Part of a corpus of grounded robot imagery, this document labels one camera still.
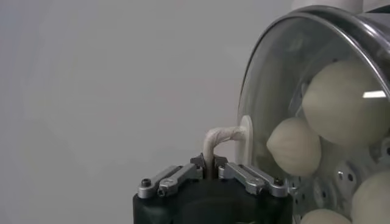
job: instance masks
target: white ball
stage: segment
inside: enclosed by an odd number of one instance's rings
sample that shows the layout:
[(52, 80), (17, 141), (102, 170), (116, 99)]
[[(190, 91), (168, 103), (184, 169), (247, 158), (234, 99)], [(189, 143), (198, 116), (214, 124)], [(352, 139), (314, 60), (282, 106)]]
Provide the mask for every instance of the white ball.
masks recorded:
[(351, 224), (351, 222), (334, 211), (317, 209), (307, 213), (300, 224)]
[(390, 223), (390, 171), (360, 185), (352, 198), (351, 217), (353, 224)]
[(267, 142), (275, 162), (291, 175), (310, 176), (321, 160), (319, 136), (301, 118), (280, 123)]
[(381, 91), (360, 61), (326, 66), (311, 81), (302, 108), (310, 127), (326, 140), (351, 147), (380, 140), (390, 127), (387, 98), (364, 98)]

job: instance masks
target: gray metal bracket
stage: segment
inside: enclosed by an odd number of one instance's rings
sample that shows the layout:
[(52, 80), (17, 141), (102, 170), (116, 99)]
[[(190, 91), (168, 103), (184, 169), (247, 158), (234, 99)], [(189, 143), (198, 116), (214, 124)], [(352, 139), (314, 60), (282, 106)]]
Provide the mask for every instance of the gray metal bracket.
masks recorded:
[(160, 181), (166, 177), (171, 176), (180, 170), (180, 166), (170, 166), (164, 171), (157, 174), (152, 179), (143, 179), (141, 184), (138, 186), (138, 197), (139, 198), (151, 198), (156, 194)]
[(219, 167), (218, 172), (220, 178), (238, 180), (250, 194), (258, 195), (260, 191), (266, 189), (275, 197), (288, 195), (285, 181), (275, 179), (254, 166), (227, 163), (225, 167)]
[(196, 169), (196, 165), (189, 163), (183, 166), (179, 171), (172, 176), (162, 179), (158, 187), (157, 195), (160, 197), (167, 197), (176, 194), (186, 180), (200, 179), (199, 172)]

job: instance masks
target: machine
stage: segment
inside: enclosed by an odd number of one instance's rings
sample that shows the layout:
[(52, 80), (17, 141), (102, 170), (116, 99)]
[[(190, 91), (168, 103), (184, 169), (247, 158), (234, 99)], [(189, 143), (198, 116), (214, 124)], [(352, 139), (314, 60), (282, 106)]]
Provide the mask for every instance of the machine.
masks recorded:
[[(141, 180), (134, 224), (390, 221), (390, 7), (311, 6), (272, 23), (244, 76), (238, 126)], [(236, 162), (214, 155), (236, 141)]]

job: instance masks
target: gray wall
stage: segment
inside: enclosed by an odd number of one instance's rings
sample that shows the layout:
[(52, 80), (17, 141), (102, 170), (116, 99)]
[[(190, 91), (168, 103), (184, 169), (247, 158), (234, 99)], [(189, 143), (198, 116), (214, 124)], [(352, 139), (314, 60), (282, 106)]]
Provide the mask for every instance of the gray wall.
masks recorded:
[(142, 178), (235, 125), (251, 48), (289, 6), (1, 1), (0, 223), (132, 223)]

